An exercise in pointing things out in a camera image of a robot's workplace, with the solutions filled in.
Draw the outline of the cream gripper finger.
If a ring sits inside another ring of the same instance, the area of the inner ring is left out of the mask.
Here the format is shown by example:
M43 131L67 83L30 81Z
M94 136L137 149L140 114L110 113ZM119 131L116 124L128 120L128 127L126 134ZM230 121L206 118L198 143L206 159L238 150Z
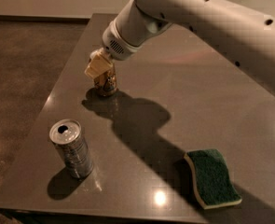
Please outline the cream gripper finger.
M90 55L89 58L92 60L96 55L102 55L105 59L109 59L110 53L107 52L104 48L94 50Z
M112 63L109 60L107 60L101 53L94 53L85 69L85 74L88 77L95 79L111 68Z

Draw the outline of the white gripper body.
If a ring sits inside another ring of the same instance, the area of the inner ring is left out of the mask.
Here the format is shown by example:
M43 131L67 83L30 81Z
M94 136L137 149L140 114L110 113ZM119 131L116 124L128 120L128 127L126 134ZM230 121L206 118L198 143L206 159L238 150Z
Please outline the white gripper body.
M140 31L129 22L111 21L103 32L103 48L113 59L124 61L136 53L143 43Z

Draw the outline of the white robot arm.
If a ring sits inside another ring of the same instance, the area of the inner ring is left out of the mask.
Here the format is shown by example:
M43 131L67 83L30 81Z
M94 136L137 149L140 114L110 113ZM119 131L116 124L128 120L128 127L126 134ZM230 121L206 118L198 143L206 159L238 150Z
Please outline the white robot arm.
M130 0L89 56L85 74L101 96L116 92L114 62L177 24L195 33L275 95L275 17L227 0Z

